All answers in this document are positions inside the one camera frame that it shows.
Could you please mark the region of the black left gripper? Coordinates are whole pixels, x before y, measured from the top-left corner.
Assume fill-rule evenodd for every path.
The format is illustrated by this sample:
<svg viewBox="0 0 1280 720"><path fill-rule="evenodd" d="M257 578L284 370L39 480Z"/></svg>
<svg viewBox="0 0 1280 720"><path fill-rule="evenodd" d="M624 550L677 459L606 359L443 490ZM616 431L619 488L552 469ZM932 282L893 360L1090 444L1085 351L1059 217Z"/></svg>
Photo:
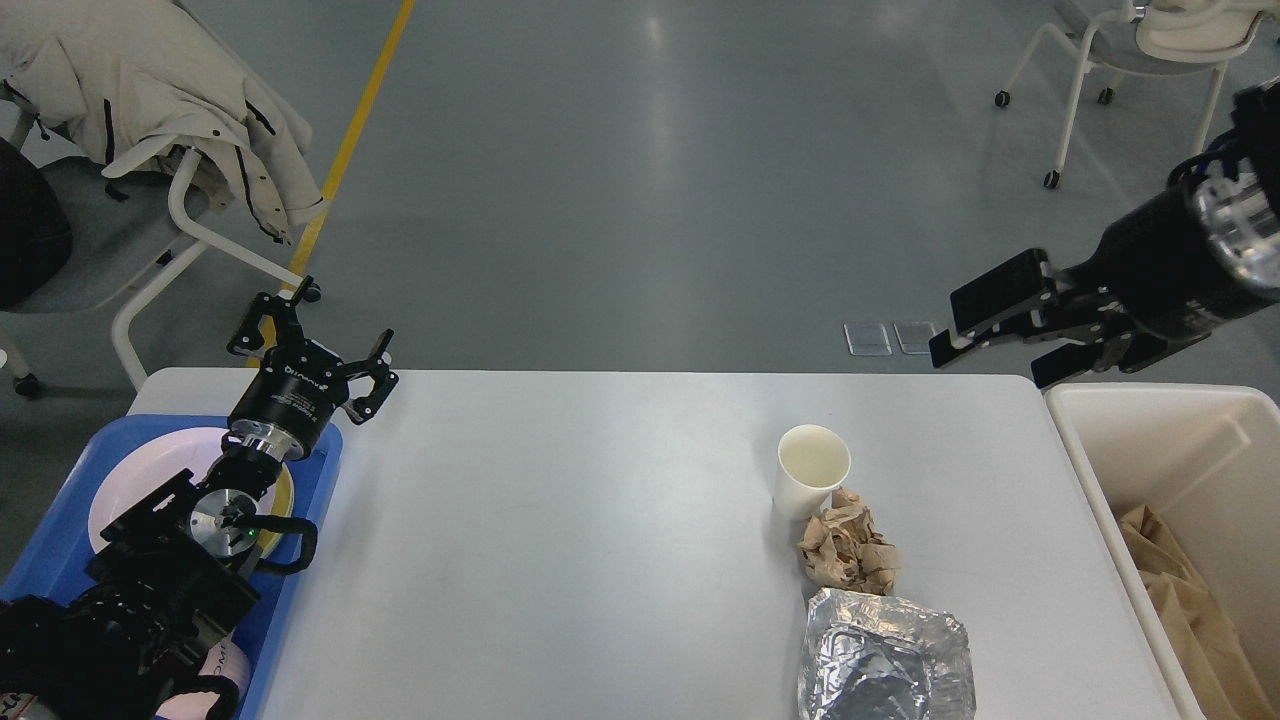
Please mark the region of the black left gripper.
<svg viewBox="0 0 1280 720"><path fill-rule="evenodd" d="M352 424L362 425L376 416L399 382L388 354L394 331L381 332L365 359L342 364L328 347L307 342L297 316L302 301L316 301L312 277L305 277L288 299L257 293L227 342L233 356L265 356L228 416L228 429L239 439L265 439L273 447L269 454L287 461L310 456L339 405ZM274 327L270 345L261 329L264 319ZM349 397L348 384L361 379L372 382L370 391Z"/></svg>

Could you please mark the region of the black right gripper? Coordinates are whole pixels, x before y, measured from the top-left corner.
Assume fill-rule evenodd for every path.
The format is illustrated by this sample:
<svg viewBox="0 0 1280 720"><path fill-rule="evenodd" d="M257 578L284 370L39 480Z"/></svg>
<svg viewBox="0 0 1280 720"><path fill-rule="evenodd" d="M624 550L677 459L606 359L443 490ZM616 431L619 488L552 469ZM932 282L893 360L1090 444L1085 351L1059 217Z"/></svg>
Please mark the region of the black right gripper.
<svg viewBox="0 0 1280 720"><path fill-rule="evenodd" d="M1185 178L1112 223L1096 251L1052 277L1027 249L951 292L952 323L929 341L934 369L987 345L1062 340L1060 310L1089 340L1030 364L1039 389L1085 373L1143 370L1277 304L1277 217L1256 178Z"/></svg>

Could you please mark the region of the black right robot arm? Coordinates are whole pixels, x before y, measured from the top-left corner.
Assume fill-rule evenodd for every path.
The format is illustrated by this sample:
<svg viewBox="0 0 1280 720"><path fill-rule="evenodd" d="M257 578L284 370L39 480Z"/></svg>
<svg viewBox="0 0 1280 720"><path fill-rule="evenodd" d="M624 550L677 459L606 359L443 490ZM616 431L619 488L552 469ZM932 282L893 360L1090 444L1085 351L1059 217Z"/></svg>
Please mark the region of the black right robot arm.
<svg viewBox="0 0 1280 720"><path fill-rule="evenodd" d="M1174 167L1165 188L1056 268L1027 249L950 296L934 368L979 348L1055 342L1030 365L1047 389L1088 372L1146 369L1277 304L1277 82L1236 94L1231 128Z"/></svg>

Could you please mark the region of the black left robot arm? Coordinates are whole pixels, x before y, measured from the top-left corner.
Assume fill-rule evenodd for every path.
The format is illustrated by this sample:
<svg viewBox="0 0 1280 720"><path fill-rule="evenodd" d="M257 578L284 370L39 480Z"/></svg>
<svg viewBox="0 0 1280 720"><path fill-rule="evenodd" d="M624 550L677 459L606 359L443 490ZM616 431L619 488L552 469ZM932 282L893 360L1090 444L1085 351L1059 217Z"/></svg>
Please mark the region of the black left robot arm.
<svg viewBox="0 0 1280 720"><path fill-rule="evenodd" d="M312 287L305 277L291 295L257 293L228 341L260 366L205 475L183 469L106 524L84 569L92 585L69 603L3 603L4 717L151 719L193 693L212 694L207 717L234 715L241 691L204 671L209 651L259 603L253 575L303 571L317 550L312 520L261 514L259 501L337 410L364 424L399 379L392 329L353 361L305 334L297 306Z"/></svg>

